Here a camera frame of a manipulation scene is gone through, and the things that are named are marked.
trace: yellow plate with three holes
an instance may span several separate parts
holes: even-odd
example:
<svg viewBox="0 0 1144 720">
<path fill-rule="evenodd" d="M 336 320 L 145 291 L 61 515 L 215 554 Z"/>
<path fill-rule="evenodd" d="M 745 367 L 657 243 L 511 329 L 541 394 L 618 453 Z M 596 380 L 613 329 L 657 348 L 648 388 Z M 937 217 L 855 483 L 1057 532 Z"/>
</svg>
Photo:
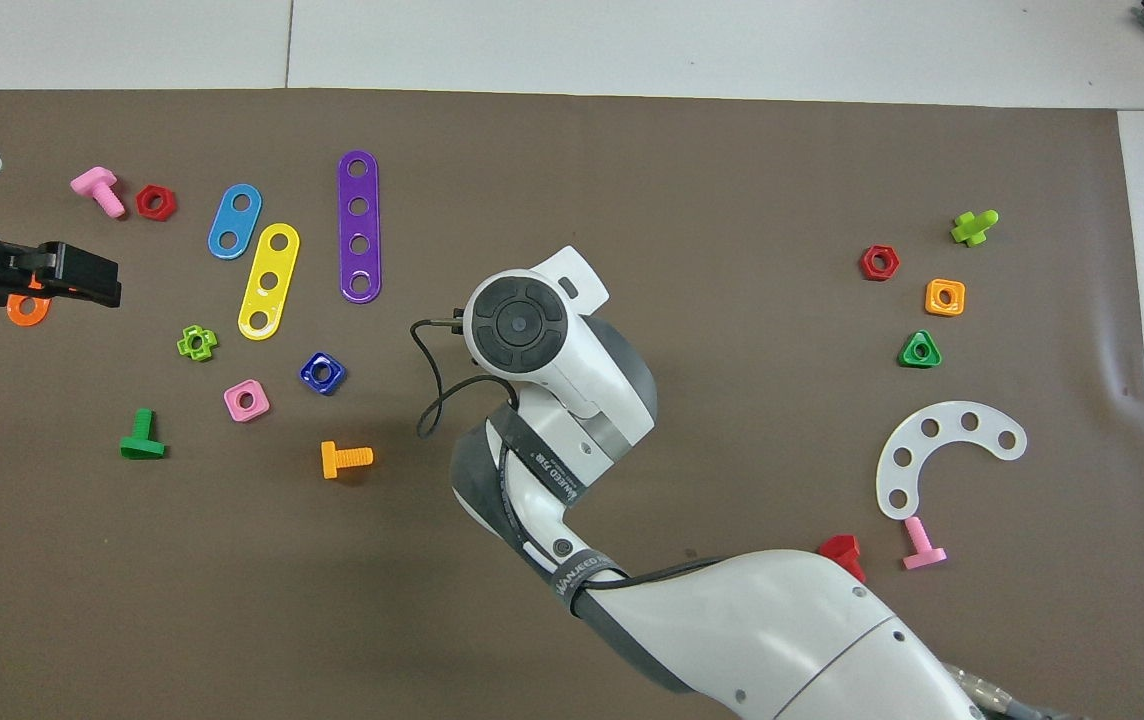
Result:
<svg viewBox="0 0 1144 720">
<path fill-rule="evenodd" d="M 297 250 L 301 236 L 296 228 L 275 223 L 261 231 L 239 310 L 239 332 L 248 340 L 265 340 L 278 331 L 283 307 L 288 302 L 292 269 L 297 264 Z"/>
</svg>

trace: yellow-orange screw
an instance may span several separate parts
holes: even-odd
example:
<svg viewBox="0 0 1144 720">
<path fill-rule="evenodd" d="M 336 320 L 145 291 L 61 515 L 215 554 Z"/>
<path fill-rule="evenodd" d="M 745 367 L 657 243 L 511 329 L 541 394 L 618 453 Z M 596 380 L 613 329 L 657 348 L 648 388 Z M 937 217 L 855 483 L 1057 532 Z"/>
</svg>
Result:
<svg viewBox="0 0 1144 720">
<path fill-rule="evenodd" d="M 336 443 L 326 440 L 319 443 L 319 450 L 324 454 L 324 477 L 336 478 L 336 468 L 362 468 L 363 465 L 372 465 L 372 448 L 348 448 L 348 450 L 336 450 Z"/>
</svg>

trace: pink nut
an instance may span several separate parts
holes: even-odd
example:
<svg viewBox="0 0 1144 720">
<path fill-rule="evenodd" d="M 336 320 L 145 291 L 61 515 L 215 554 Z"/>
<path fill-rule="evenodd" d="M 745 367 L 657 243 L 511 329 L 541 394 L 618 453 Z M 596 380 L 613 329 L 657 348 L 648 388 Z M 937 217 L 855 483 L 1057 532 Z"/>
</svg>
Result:
<svg viewBox="0 0 1144 720">
<path fill-rule="evenodd" d="M 97 165 L 97 167 L 84 173 L 82 176 L 72 179 L 70 190 L 96 200 L 106 215 L 122 217 L 127 209 L 124 208 L 124 203 L 119 201 L 114 191 L 110 190 L 111 184 L 116 182 L 119 182 L 119 179 L 114 177 L 114 173 Z"/>
<path fill-rule="evenodd" d="M 262 388 L 261 383 L 243 381 L 225 391 L 225 408 L 230 411 L 230 419 L 236 424 L 246 424 L 269 411 L 270 401 L 267 399 L 265 388 Z"/>
<path fill-rule="evenodd" d="M 909 541 L 914 543 L 914 555 L 901 560 L 906 570 L 931 565 L 934 562 L 942 562 L 946 559 L 946 551 L 932 547 L 932 541 L 928 539 L 928 532 L 923 529 L 923 520 L 916 515 L 905 520 L 906 532 L 909 532 Z"/>
</svg>

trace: pink bolt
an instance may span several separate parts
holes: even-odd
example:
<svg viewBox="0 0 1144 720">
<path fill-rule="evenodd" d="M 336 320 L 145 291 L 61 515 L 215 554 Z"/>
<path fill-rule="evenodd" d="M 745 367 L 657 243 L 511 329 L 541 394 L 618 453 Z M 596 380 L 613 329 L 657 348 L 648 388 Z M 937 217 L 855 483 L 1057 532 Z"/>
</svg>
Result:
<svg viewBox="0 0 1144 720">
<path fill-rule="evenodd" d="M 946 559 L 946 551 L 932 547 L 932 541 L 929 541 L 928 532 L 923 529 L 923 520 L 920 520 L 917 515 L 911 515 L 909 519 L 905 520 L 905 529 L 909 532 L 909 541 L 914 543 L 915 551 L 914 555 L 901 560 L 906 570 L 923 568 L 923 565 L 931 565 L 934 562 L 942 562 Z"/>
<path fill-rule="evenodd" d="M 110 190 L 111 184 L 118 181 L 114 173 L 97 165 L 97 167 L 84 173 L 82 176 L 72 179 L 70 188 L 82 197 L 96 200 L 106 215 L 120 217 L 127 209 L 124 209 L 124 203 L 119 201 L 114 191 Z"/>
</svg>

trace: velcro strap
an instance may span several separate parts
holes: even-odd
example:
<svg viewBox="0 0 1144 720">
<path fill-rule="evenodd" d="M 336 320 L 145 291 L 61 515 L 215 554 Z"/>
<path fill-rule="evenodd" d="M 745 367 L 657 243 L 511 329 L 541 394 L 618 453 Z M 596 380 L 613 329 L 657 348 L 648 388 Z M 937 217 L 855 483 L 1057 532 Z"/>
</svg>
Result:
<svg viewBox="0 0 1144 720">
<path fill-rule="evenodd" d="M 585 585 L 591 575 L 601 573 L 604 570 L 621 570 L 621 565 L 618 565 L 604 553 L 587 547 L 572 553 L 572 557 L 564 560 L 559 569 L 550 575 L 550 588 L 554 588 L 554 595 L 563 602 L 569 612 L 572 612 L 572 601 L 575 600 L 577 592 L 581 591 L 581 585 Z"/>
<path fill-rule="evenodd" d="M 577 478 L 572 469 L 550 450 L 549 445 L 546 445 L 537 430 L 527 425 L 527 420 L 514 413 L 509 405 L 494 410 L 488 420 L 496 428 L 505 445 L 518 457 L 518 461 L 540 480 L 550 494 L 559 498 L 559 503 L 572 507 L 581 500 L 581 496 L 585 496 L 585 491 L 589 488 Z"/>
</svg>

